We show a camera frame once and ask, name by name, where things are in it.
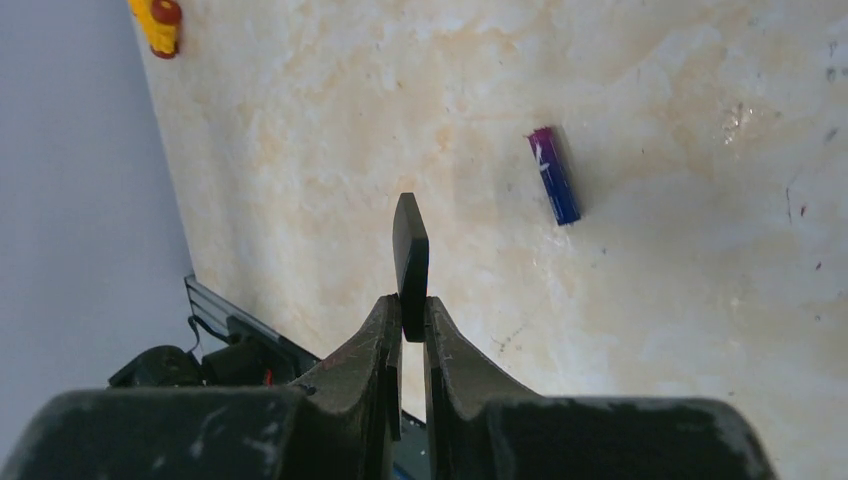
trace yellow toy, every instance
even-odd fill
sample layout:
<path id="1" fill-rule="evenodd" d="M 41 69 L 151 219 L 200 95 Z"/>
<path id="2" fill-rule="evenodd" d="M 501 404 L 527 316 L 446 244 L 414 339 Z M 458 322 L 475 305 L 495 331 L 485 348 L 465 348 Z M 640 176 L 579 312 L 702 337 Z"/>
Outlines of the yellow toy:
<path id="1" fill-rule="evenodd" d="M 150 51 L 159 58 L 174 58 L 179 52 L 183 11 L 174 0 L 128 0 Z"/>

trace marble surface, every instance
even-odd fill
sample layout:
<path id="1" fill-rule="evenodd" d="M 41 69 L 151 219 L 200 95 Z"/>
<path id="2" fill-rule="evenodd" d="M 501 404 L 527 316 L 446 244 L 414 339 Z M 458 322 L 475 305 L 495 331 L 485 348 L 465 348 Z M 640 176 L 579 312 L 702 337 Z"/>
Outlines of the marble surface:
<path id="1" fill-rule="evenodd" d="M 848 2 L 181 4 L 177 59 L 142 53 L 202 283 L 326 355 L 412 191 L 430 294 L 529 387 L 720 398 L 785 478 L 845 477 Z"/>

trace black cable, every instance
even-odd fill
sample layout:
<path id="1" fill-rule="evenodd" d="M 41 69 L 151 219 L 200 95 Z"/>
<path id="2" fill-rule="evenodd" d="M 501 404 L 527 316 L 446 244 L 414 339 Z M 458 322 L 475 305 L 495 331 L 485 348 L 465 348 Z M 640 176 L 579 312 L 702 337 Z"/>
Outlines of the black cable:
<path id="1" fill-rule="evenodd" d="M 194 349 L 197 348 L 200 345 L 200 332 L 197 330 L 198 325 L 200 325 L 200 327 L 204 331 L 206 331 L 206 333 L 208 333 L 209 335 L 212 335 L 213 337 L 215 337 L 218 340 L 226 343 L 227 345 L 230 344 L 230 339 L 227 338 L 226 335 L 222 335 L 222 334 L 216 332 L 215 330 L 213 330 L 212 327 L 210 327 L 206 322 L 203 321 L 202 318 L 198 317 L 197 315 L 192 315 L 192 316 L 188 317 L 188 326 L 189 326 L 189 328 L 191 328 L 191 331 L 194 332 L 194 338 L 197 341 L 194 344 L 194 346 L 191 347 L 191 350 L 189 350 L 189 353 L 193 352 Z"/>

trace white wall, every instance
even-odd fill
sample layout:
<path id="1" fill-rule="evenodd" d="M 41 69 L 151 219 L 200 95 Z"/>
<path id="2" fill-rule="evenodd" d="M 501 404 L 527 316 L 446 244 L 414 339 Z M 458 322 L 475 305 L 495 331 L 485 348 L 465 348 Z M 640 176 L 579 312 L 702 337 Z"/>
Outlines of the white wall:
<path id="1" fill-rule="evenodd" d="M 0 459 L 51 396 L 193 341 L 130 18 L 122 1 L 0 1 Z"/>

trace blue battery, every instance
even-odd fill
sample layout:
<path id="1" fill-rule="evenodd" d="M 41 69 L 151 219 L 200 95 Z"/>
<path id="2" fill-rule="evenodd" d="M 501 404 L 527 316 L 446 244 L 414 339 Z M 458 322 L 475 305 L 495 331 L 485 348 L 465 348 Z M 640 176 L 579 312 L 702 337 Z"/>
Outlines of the blue battery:
<path id="1" fill-rule="evenodd" d="M 527 137 L 539 174 L 548 192 L 557 225 L 569 225 L 580 220 L 580 210 L 568 182 L 565 157 L 557 155 L 556 138 L 551 127 L 543 127 Z"/>

